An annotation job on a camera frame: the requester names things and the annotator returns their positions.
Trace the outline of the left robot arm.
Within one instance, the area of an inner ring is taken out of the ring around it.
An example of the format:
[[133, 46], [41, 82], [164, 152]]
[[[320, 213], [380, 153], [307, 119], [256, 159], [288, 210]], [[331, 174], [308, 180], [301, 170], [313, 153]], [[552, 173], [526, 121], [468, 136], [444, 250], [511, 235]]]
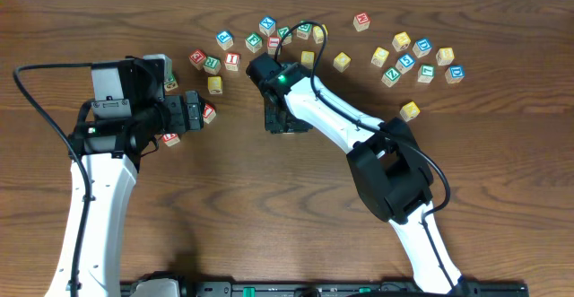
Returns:
[[168, 95], [163, 54], [91, 66], [92, 99], [80, 108], [72, 146], [72, 198], [49, 296], [118, 296], [126, 209], [140, 161], [160, 135], [204, 126], [195, 91]]

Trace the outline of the red I block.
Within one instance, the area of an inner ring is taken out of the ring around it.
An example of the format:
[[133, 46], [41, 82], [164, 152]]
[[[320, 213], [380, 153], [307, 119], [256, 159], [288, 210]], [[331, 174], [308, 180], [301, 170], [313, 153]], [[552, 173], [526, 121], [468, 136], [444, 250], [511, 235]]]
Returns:
[[227, 53], [224, 58], [225, 68], [229, 71], [238, 71], [240, 64], [240, 54]]

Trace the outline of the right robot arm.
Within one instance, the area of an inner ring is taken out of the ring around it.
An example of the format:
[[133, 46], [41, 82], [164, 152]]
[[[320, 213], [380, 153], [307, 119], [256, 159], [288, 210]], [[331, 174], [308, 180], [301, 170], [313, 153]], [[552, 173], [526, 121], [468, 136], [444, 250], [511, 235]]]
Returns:
[[463, 276], [450, 259], [434, 214], [435, 177], [446, 181], [439, 166], [416, 143], [399, 118], [371, 117], [330, 92], [299, 63], [281, 64], [263, 54], [247, 67], [247, 76], [265, 101], [265, 129], [294, 134], [315, 128], [341, 148], [363, 204], [389, 223], [425, 293], [461, 293]]

